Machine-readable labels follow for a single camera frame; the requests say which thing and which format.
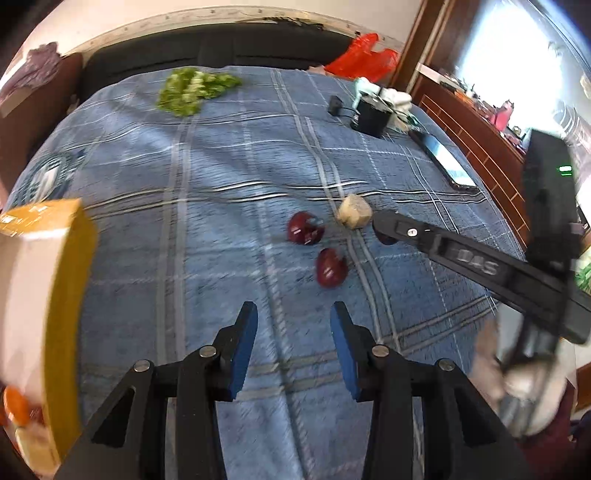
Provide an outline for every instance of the metal screw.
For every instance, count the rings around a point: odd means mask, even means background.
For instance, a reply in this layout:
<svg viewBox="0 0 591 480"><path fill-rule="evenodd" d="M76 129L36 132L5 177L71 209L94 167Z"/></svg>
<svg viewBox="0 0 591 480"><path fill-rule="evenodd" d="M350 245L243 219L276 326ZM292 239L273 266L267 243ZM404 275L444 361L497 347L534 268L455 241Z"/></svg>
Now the metal screw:
<svg viewBox="0 0 591 480"><path fill-rule="evenodd" d="M213 345L202 346L199 349L199 356L202 356L203 358L210 358L214 356L216 353L217 350Z"/></svg>
<svg viewBox="0 0 591 480"><path fill-rule="evenodd" d="M374 345L371 349L371 352L374 356L377 356L378 358L383 358L390 354L390 350L385 345Z"/></svg>
<svg viewBox="0 0 591 480"><path fill-rule="evenodd" d="M134 370L136 372L145 372L146 370L150 369L150 362L147 360L138 360L136 363L134 363Z"/></svg>
<svg viewBox="0 0 591 480"><path fill-rule="evenodd" d="M439 368L444 372L451 372L456 367L456 364L449 358L442 358L439 360Z"/></svg>

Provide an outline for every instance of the cardboard box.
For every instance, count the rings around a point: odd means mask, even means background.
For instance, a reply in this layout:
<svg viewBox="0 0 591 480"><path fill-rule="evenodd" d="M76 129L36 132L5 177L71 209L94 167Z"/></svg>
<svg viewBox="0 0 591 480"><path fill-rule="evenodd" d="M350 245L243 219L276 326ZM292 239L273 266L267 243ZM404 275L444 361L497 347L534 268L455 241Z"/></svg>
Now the cardboard box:
<svg viewBox="0 0 591 480"><path fill-rule="evenodd" d="M96 241L80 200L0 215L0 380L43 406L60 461L81 432L77 329Z"/></svg>

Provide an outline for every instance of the blue plaid tablecloth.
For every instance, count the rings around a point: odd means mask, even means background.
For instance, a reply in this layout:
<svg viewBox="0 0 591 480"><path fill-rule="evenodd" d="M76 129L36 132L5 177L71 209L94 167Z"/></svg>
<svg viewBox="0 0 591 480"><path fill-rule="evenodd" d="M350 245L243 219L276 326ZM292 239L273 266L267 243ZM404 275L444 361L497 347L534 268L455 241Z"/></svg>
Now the blue plaid tablecloth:
<svg viewBox="0 0 591 480"><path fill-rule="evenodd" d="M412 112L478 192L453 190L406 135L377 139L330 116L330 95L351 101L349 82L296 70L225 70L243 86L189 118L155 108L168 70L100 90L44 143L9 206L81 197L98 227L80 318L85 421L137 359L184 358L252 300L259 328L244 389L218 405L228 478L358 479L371 404L355 403L345 389L331 305L343 300L354 322L407 358L448 357L468 371L480 322L495 304L483 287L412 247L387 247L371 228L340 226L340 201L357 193L374 210L398 209L511 255L521 251L478 175L420 109ZM287 242L286 223L299 210L325 220L321 243ZM332 290L315 279L326 247L340 248L350 265ZM172 454L174 423L167 428ZM167 469L173 478L171 462Z"/></svg>

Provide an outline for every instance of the black headboard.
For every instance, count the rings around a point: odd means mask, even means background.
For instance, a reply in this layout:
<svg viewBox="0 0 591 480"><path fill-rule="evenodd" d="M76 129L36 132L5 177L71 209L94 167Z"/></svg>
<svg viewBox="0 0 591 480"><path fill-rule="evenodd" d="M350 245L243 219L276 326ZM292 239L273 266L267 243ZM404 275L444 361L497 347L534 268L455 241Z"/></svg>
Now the black headboard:
<svg viewBox="0 0 591 480"><path fill-rule="evenodd" d="M330 63L351 42L318 25L294 22L228 23L179 28L98 50L80 81L84 101L97 90L138 73L186 65L253 65L307 69Z"/></svg>

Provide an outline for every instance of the purple cloth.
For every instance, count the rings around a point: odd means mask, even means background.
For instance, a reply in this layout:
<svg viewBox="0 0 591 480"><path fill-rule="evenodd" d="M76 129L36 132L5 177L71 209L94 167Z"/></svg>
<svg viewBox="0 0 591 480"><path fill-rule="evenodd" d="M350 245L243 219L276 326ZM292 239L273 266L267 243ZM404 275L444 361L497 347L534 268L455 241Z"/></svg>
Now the purple cloth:
<svg viewBox="0 0 591 480"><path fill-rule="evenodd" d="M0 90L0 104L16 89L21 87L39 88L56 76L61 55L57 43L51 42L29 50L27 60Z"/></svg>

